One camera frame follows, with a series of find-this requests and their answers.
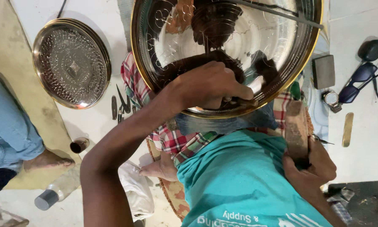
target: plastic bottle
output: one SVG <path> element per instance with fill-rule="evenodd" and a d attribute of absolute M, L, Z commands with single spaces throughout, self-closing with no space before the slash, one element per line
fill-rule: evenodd
<path fill-rule="evenodd" d="M 35 206 L 41 210 L 48 210 L 56 202 L 61 202 L 77 189 L 80 182 L 81 164 L 75 165 L 69 171 L 49 184 L 46 190 L 35 199 Z"/>

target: hand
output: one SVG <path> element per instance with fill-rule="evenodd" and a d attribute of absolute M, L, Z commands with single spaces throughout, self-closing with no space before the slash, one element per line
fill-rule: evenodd
<path fill-rule="evenodd" d="M 309 160 L 311 166 L 298 170 L 288 152 L 283 155 L 285 176 L 294 189 L 313 206 L 322 202 L 323 193 L 320 187 L 336 178 L 336 166 L 329 157 L 321 142 L 309 137 Z"/>
<path fill-rule="evenodd" d="M 217 109 L 223 97 L 253 98 L 252 89 L 238 83 L 234 72 L 216 61 L 178 76 L 161 93 L 179 111 L 195 106 Z"/>

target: wristwatch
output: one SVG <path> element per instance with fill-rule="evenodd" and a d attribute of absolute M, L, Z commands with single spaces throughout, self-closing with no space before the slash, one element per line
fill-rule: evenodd
<path fill-rule="evenodd" d="M 325 91 L 322 93 L 321 96 L 322 101 L 329 105 L 329 108 L 332 112 L 337 113 L 342 110 L 342 105 L 338 103 L 339 96 L 338 94 L 334 93 L 333 91 Z"/>

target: checkered cloth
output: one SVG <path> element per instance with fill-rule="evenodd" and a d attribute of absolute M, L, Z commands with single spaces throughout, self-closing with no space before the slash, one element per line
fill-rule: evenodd
<path fill-rule="evenodd" d="M 127 54 L 122 63 L 120 74 L 124 81 L 126 94 L 137 108 L 142 108 L 155 97 L 154 92 L 142 79 L 132 52 Z M 284 137 L 286 109 L 290 101 L 291 94 L 288 90 L 274 100 L 273 113 L 278 124 L 276 130 L 269 128 L 249 129 Z M 215 132 L 197 132 L 184 136 L 179 130 L 171 131 L 166 127 L 166 124 L 163 124 L 155 129 L 148 138 L 155 143 L 157 150 L 174 154 L 174 163 L 178 165 L 192 157 L 217 136 Z"/>
<path fill-rule="evenodd" d="M 326 199 L 333 211 L 338 215 L 340 219 L 342 219 L 345 224 L 350 224 L 353 221 L 352 217 L 346 209 L 347 205 L 350 202 L 350 199 L 353 196 L 354 191 L 350 189 L 342 189 L 340 190 L 340 192 Z"/>

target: bottle cap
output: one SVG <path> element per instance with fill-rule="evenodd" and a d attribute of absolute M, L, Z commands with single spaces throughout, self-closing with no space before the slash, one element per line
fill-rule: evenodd
<path fill-rule="evenodd" d="M 41 210 L 48 210 L 58 201 L 58 194 L 50 189 L 46 189 L 40 196 L 35 199 L 35 206 Z"/>

